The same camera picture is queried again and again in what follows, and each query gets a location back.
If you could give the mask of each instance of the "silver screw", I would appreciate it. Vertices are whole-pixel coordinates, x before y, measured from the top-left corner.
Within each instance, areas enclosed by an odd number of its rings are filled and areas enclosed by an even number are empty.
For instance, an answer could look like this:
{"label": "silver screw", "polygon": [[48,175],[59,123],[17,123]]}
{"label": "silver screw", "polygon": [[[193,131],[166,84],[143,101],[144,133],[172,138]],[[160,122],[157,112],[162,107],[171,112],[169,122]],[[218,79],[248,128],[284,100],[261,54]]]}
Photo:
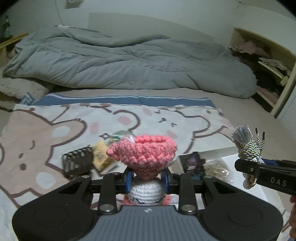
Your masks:
{"label": "silver screw", "polygon": [[184,211],[184,212],[187,212],[187,213],[192,213],[195,211],[195,206],[191,205],[191,204],[185,204],[181,207],[181,209]]}
{"label": "silver screw", "polygon": [[114,209],[114,206],[112,204],[103,204],[100,206],[100,210],[103,212],[111,212]]}

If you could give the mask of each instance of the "cable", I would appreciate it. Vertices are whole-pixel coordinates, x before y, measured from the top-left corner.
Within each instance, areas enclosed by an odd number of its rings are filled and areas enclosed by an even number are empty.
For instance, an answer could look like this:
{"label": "cable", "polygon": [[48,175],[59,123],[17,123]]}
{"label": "cable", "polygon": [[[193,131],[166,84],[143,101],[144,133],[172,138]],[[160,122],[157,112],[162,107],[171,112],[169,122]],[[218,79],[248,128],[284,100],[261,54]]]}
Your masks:
{"label": "cable", "polygon": [[56,5],[56,8],[57,8],[57,13],[58,13],[58,15],[59,15],[59,20],[61,21],[62,25],[65,26],[65,24],[64,24],[63,21],[62,21],[61,14],[59,13],[59,8],[58,8],[58,6],[57,6],[57,0],[54,0],[54,2],[55,2],[55,5]]}

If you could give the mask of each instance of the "human hand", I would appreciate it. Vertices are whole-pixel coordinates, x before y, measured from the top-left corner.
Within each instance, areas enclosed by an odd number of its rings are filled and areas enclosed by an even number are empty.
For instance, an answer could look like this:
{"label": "human hand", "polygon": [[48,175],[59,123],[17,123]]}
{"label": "human hand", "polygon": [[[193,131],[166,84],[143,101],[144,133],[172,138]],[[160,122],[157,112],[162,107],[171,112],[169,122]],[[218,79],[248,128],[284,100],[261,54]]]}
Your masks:
{"label": "human hand", "polygon": [[296,196],[291,196],[290,202],[294,203],[289,218],[289,224],[292,227],[290,230],[290,237],[296,239]]}

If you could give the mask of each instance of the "bottle label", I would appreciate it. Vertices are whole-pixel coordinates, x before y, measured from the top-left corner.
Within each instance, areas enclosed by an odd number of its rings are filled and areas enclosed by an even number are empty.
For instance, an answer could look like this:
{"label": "bottle label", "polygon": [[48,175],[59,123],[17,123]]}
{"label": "bottle label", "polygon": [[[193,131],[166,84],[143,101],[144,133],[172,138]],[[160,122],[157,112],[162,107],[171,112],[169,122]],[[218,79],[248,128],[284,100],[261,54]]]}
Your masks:
{"label": "bottle label", "polygon": [[7,27],[3,32],[3,37],[6,39],[6,38],[9,38],[9,36],[10,36],[10,27]]}

